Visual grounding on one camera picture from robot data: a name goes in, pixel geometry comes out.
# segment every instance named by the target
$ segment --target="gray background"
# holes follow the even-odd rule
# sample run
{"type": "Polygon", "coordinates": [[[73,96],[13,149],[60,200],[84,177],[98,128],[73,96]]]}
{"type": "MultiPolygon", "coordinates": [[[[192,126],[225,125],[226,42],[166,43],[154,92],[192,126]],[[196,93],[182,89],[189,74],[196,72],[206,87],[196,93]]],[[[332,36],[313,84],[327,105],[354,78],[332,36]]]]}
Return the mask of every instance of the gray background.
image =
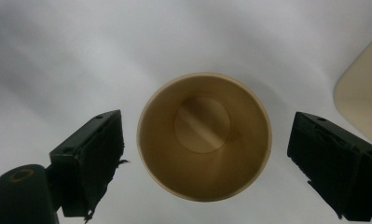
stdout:
{"type": "MultiPolygon", "coordinates": [[[[28,163],[48,166],[48,153],[67,136],[119,108],[123,159],[131,163],[117,170],[90,223],[348,223],[286,149],[296,111],[361,136],[336,111],[333,89],[370,41],[372,0],[0,1],[0,175],[28,163]],[[162,189],[136,146],[151,95],[202,71],[252,89],[273,134],[262,175],[215,203],[162,189]]],[[[63,224],[83,223],[58,214],[63,224]]]]}

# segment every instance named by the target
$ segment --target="beige cup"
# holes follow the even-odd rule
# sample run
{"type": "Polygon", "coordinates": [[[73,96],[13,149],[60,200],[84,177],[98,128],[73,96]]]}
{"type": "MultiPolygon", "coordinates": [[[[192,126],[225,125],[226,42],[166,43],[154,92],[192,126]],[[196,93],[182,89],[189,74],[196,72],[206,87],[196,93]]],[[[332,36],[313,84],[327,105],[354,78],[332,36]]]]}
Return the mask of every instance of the beige cup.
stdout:
{"type": "Polygon", "coordinates": [[[137,141],[145,167],[167,191],[212,202],[250,186],[267,163],[271,131],[256,96],[223,75],[197,73],[159,89],[137,141]]]}

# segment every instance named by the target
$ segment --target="black mechanical part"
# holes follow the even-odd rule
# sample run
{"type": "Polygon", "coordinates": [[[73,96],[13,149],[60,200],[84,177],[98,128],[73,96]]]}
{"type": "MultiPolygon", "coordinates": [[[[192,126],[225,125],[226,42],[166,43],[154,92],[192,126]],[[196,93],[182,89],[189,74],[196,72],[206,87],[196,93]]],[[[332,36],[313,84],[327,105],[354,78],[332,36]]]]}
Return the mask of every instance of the black mechanical part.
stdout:
{"type": "Polygon", "coordinates": [[[121,163],[121,127],[119,110],[98,115],[49,153],[53,201],[66,217],[92,218],[121,163]]]}
{"type": "Polygon", "coordinates": [[[296,112],[287,155],[339,218],[372,218],[372,145],[327,119],[296,112]]]}
{"type": "Polygon", "coordinates": [[[0,224],[14,223],[58,223],[43,166],[25,165],[0,176],[0,224]]]}
{"type": "Polygon", "coordinates": [[[121,113],[88,121],[49,153],[51,165],[26,165],[0,177],[0,224],[58,223],[66,217],[92,218],[121,163],[121,113]]]}

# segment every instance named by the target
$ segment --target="white surface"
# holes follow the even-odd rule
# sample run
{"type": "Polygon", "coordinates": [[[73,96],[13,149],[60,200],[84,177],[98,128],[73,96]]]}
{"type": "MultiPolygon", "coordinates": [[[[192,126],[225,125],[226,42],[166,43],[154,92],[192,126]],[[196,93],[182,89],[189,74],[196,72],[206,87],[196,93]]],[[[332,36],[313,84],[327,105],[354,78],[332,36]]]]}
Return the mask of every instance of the white surface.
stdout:
{"type": "Polygon", "coordinates": [[[296,111],[361,136],[336,111],[332,94],[371,40],[372,0],[0,1],[0,175],[28,163],[48,166],[48,153],[67,136],[119,108],[123,159],[131,163],[117,170],[90,223],[347,223],[286,150],[296,111]],[[135,140],[157,88],[202,71],[251,88],[272,124],[262,175],[216,203],[162,189],[135,140]]]}
{"type": "Polygon", "coordinates": [[[372,142],[372,42],[334,89],[339,113],[372,142]]]}

